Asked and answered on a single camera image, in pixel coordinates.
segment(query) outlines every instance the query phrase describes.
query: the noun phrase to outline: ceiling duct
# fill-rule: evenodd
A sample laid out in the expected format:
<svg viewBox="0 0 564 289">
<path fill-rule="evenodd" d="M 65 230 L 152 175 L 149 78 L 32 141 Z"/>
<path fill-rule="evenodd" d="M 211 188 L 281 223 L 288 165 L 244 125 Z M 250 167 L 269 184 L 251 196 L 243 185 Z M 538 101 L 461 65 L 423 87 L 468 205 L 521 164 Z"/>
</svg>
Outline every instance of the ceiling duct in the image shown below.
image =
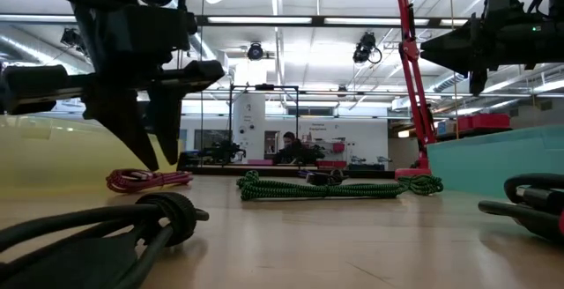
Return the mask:
<svg viewBox="0 0 564 289">
<path fill-rule="evenodd" d="M 429 87 L 426 90 L 426 92 L 440 93 L 440 92 L 446 90 L 447 88 L 453 86 L 454 84 L 464 81 L 465 79 L 466 78 L 462 74 L 458 74 L 458 73 L 452 74 L 452 73 L 449 72 L 448 77 L 443 79 L 441 82 Z"/>
<path fill-rule="evenodd" d="M 8 63 L 37 63 L 37 59 L 19 52 L 4 41 L 0 41 L 0 60 Z"/>
<path fill-rule="evenodd" d="M 87 62 L 13 26 L 2 26 L 0 28 L 0 43 L 16 50 L 27 62 L 40 65 L 61 64 L 70 74 L 84 74 L 93 71 L 92 65 Z"/>
</svg>

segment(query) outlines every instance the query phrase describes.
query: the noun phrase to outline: green cable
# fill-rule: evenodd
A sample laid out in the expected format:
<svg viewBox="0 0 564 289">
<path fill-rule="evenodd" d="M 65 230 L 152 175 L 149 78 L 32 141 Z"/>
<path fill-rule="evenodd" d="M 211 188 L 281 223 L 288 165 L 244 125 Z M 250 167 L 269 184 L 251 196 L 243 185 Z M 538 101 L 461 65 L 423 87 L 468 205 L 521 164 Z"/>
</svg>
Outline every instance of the green cable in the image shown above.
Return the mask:
<svg viewBox="0 0 564 289">
<path fill-rule="evenodd" d="M 428 196 L 441 192 L 443 188 L 441 178 L 432 175 L 401 177 L 398 183 L 313 186 L 260 180 L 257 171 L 248 171 L 245 176 L 237 180 L 237 186 L 241 189 L 243 201 L 260 198 L 330 196 L 393 198 L 408 189 L 417 195 Z"/>
</svg>

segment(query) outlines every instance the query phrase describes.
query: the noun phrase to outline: table surface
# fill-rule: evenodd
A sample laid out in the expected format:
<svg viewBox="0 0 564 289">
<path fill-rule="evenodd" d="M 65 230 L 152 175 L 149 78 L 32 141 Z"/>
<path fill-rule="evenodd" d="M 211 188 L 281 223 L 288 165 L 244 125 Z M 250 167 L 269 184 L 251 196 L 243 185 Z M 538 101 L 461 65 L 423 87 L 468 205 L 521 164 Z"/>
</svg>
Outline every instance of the table surface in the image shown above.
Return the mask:
<svg viewBox="0 0 564 289">
<path fill-rule="evenodd" d="M 445 191 L 390 200 L 243 203 L 235 180 L 197 176 L 190 189 L 168 189 L 188 196 L 211 218 L 162 254 L 143 288 L 548 289 L 564 283 L 564 250 L 511 219 L 479 212 L 479 196 Z M 2 192 L 0 227 L 139 198 L 112 195 L 104 184 L 87 192 Z M 2 260 L 71 232 L 11 248 Z"/>
</svg>

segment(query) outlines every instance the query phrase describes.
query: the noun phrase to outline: fluorescent light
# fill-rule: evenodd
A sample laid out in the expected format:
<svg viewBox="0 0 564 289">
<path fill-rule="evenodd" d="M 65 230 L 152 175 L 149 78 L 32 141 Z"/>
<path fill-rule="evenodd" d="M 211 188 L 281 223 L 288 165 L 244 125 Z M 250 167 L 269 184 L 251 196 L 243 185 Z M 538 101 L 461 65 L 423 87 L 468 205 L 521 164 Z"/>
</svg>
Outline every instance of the fluorescent light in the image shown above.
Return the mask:
<svg viewBox="0 0 564 289">
<path fill-rule="evenodd" d="M 377 91 L 377 92 L 405 91 L 405 85 L 378 85 L 373 91 Z"/>
<path fill-rule="evenodd" d="M 309 95 L 356 95 L 356 92 L 344 92 L 344 91 L 329 91 L 329 92 L 323 92 L 323 91 L 306 91 L 305 94 L 309 94 Z"/>
<path fill-rule="evenodd" d="M 345 118 L 345 119 L 374 119 L 378 118 L 377 116 L 342 116 L 339 115 L 338 118 Z"/>
<path fill-rule="evenodd" d="M 11 22 L 60 22 L 60 23 L 76 23 L 77 20 L 71 15 L 18 15 L 18 14 L 2 14 L 0 21 Z"/>
<path fill-rule="evenodd" d="M 213 24 L 311 24 L 311 17 L 208 17 Z"/>
<path fill-rule="evenodd" d="M 511 103 L 515 103 L 516 101 L 517 101 L 517 100 L 506 100 L 506 101 L 504 101 L 504 102 L 501 102 L 501 103 L 492 105 L 490 108 L 500 108 L 500 107 L 504 107 L 504 106 L 507 106 L 507 105 L 509 105 L 509 104 L 511 104 Z"/>
<path fill-rule="evenodd" d="M 564 87 L 564 80 L 554 81 L 554 82 L 543 84 L 539 87 L 535 87 L 535 93 L 551 91 L 551 90 L 559 89 L 561 87 Z"/>
<path fill-rule="evenodd" d="M 320 116 L 320 115 L 300 115 L 300 118 L 335 118 L 335 116 Z"/>
<path fill-rule="evenodd" d="M 269 91 L 266 91 L 266 90 L 264 90 L 264 91 L 262 91 L 262 90 L 259 90 L 259 91 L 249 90 L 249 91 L 247 91 L 247 93 L 249 93 L 249 94 L 285 94 L 282 91 L 272 91 L 272 90 L 269 90 Z"/>
<path fill-rule="evenodd" d="M 296 115 L 266 115 L 266 117 L 296 118 Z"/>
<path fill-rule="evenodd" d="M 466 19 L 454 19 L 455 26 L 462 26 L 466 23 Z M 452 26 L 453 20 L 452 19 L 443 19 L 441 20 L 441 26 Z"/>
<path fill-rule="evenodd" d="M 415 19 L 416 26 L 426 26 L 429 19 Z M 327 25 L 382 25 L 382 26 L 400 26 L 401 19 L 375 19 L 375 18 L 326 18 Z"/>
<path fill-rule="evenodd" d="M 493 92 L 493 91 L 497 91 L 497 90 L 500 90 L 500 89 L 504 88 L 505 86 L 507 86 L 507 85 L 509 85 L 509 84 L 510 84 L 510 83 L 509 83 L 508 81 L 503 81 L 503 82 L 500 82 L 500 83 L 498 83 L 498 84 L 488 86 L 488 87 L 485 88 L 484 91 L 482 91 L 482 92 L 483 92 L 483 93 L 490 93 L 490 92 Z"/>
<path fill-rule="evenodd" d="M 337 101 L 308 101 L 308 100 L 300 100 L 299 102 L 300 107 L 335 107 L 338 102 Z M 288 101 L 286 103 L 287 106 L 296 106 L 296 103 L 293 101 Z"/>
<path fill-rule="evenodd" d="M 539 94 L 537 97 L 540 99 L 562 99 L 564 98 L 564 94 Z"/>
<path fill-rule="evenodd" d="M 478 112 L 479 110 L 482 110 L 482 109 L 484 109 L 484 108 L 483 107 L 473 107 L 473 108 L 458 109 L 458 114 L 459 115 L 468 115 L 468 114 Z"/>
</svg>

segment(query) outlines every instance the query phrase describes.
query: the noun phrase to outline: black mount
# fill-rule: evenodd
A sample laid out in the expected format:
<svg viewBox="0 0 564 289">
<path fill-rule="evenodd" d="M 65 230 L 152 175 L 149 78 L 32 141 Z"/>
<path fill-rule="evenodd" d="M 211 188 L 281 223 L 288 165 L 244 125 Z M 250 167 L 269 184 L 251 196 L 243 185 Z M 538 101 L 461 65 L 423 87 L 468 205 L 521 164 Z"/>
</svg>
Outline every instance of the black mount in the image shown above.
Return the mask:
<svg viewBox="0 0 564 289">
<path fill-rule="evenodd" d="M 200 92 L 225 73 L 217 61 L 192 62 L 163 70 L 172 52 L 189 50 L 197 31 L 193 13 L 140 5 L 137 0 L 96 0 L 92 7 L 72 2 L 95 73 L 70 77 L 62 65 L 9 67 L 0 77 L 0 99 L 11 115 L 50 111 L 57 100 L 80 97 L 85 119 L 96 119 L 119 137 L 150 170 L 159 164 L 137 107 L 147 91 L 147 115 L 170 164 L 178 160 L 182 98 Z"/>
</svg>

